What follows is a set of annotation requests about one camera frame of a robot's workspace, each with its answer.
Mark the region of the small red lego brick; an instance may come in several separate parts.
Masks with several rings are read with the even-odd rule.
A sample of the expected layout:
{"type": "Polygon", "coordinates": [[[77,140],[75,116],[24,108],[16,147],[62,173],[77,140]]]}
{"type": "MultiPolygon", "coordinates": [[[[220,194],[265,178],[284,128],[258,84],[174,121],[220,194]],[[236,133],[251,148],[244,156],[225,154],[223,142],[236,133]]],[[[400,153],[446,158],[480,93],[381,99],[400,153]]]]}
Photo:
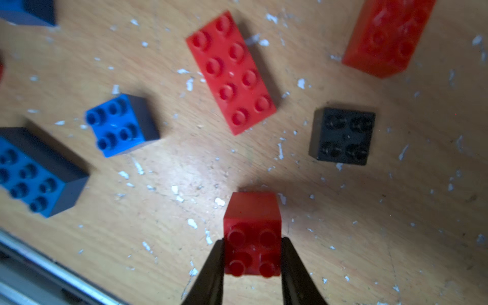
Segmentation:
{"type": "Polygon", "coordinates": [[[276,194],[234,192],[223,228],[226,274],[280,276],[282,216],[276,194]]]}

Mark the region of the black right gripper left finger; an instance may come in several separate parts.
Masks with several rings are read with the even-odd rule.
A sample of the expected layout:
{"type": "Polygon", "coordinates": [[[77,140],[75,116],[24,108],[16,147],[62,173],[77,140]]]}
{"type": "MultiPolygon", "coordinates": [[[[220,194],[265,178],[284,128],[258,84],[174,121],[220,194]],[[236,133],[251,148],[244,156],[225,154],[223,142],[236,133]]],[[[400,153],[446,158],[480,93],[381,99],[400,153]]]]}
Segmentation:
{"type": "Polygon", "coordinates": [[[224,240],[218,240],[203,265],[183,305],[221,305],[224,294],[224,240]]]}

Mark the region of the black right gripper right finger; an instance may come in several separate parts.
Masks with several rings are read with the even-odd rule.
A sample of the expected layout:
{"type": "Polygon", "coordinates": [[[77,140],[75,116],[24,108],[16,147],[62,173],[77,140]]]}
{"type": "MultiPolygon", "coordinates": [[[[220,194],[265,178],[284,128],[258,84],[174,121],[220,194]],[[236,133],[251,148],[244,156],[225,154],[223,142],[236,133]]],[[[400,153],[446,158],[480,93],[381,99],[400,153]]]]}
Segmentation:
{"type": "Polygon", "coordinates": [[[289,238],[282,238],[281,273],[284,305],[327,305],[289,238]]]}

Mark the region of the black small lego brick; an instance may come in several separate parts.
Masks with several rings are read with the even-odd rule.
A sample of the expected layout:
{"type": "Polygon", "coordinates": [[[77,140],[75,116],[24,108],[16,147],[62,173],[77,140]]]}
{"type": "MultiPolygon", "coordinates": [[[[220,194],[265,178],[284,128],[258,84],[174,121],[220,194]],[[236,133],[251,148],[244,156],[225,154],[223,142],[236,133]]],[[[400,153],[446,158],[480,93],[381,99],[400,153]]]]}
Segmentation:
{"type": "Polygon", "coordinates": [[[367,164],[376,114],[338,108],[314,112],[308,154],[318,161],[367,164]]]}

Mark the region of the long red lego brick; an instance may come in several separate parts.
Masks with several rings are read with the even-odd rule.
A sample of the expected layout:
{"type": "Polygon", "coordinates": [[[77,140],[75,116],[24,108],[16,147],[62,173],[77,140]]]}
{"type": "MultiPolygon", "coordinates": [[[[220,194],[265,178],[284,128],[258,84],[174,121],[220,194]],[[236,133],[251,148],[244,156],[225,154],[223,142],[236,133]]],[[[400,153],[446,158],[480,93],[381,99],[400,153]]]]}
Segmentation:
{"type": "Polygon", "coordinates": [[[367,0],[341,62],[378,78],[405,71],[436,0],[367,0]]]}
{"type": "Polygon", "coordinates": [[[186,43],[233,135],[276,113],[230,11],[188,36],[186,43]]]}

